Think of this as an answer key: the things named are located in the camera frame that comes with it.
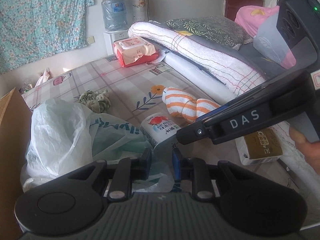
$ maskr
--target pink fabric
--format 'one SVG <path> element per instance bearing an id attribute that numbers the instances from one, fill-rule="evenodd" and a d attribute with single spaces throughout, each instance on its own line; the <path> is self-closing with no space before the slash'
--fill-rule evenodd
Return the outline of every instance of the pink fabric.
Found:
<path id="1" fill-rule="evenodd" d="M 280 63 L 280 65 L 285 69 L 289 69 L 293 67 L 296 63 L 297 63 L 296 58 L 292 54 L 291 50 L 289 50 L 289 52 L 287 53 L 287 55 L 285 55 L 285 58 Z"/>
<path id="2" fill-rule="evenodd" d="M 279 6 L 273 8 L 255 5 L 243 6 L 237 12 L 235 22 L 241 25 L 247 33 L 254 37 L 259 26 L 271 15 L 279 11 Z"/>

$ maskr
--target strawberry image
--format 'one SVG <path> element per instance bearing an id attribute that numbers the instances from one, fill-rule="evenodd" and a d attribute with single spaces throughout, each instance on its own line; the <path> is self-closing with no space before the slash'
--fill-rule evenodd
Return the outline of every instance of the strawberry image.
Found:
<path id="1" fill-rule="evenodd" d="M 150 123 L 149 123 L 149 124 L 151 124 L 151 125 L 161 124 L 162 121 L 163 121 L 163 117 L 164 117 L 164 116 L 156 116 L 156 117 L 154 117 L 154 118 L 152 118 L 152 119 L 150 120 Z"/>

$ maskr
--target white sticker with red border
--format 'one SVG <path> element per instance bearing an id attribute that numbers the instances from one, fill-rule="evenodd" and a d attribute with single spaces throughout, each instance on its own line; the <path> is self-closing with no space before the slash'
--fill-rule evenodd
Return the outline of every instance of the white sticker with red border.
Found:
<path id="1" fill-rule="evenodd" d="M 315 89 L 320 89 L 320 69 L 311 73 L 312 81 Z"/>

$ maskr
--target water jug label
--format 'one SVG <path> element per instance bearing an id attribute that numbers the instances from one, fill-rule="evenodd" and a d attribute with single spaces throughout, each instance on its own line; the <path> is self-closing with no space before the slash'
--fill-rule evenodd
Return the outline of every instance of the water jug label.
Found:
<path id="1" fill-rule="evenodd" d="M 112 4 L 113 13 L 124 11 L 124 6 L 122 2 L 117 2 Z"/>

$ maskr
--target rolled towel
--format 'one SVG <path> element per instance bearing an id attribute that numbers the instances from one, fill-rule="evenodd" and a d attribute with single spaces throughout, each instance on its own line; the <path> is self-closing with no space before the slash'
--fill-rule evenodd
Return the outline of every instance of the rolled towel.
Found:
<path id="1" fill-rule="evenodd" d="M 183 117 L 189 123 L 194 122 L 201 115 L 220 107 L 212 100 L 196 99 L 193 95 L 173 87 L 163 90 L 162 101 L 166 104 L 172 117 Z"/>

